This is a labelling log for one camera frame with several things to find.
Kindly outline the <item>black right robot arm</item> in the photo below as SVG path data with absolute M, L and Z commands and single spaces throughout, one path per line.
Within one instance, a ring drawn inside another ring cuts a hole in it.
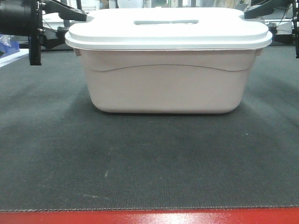
M 294 45 L 299 57 L 299 2 L 297 0 L 251 0 L 244 18 L 263 22 L 272 33 L 272 41 Z

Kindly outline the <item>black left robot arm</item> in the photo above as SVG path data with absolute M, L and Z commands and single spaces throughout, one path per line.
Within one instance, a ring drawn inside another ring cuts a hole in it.
M 65 43 L 66 27 L 43 26 L 43 15 L 57 13 L 63 20 L 87 20 L 87 13 L 58 0 L 2 0 L 0 33 L 28 37 L 30 65 L 41 65 L 41 47 L 53 49 Z

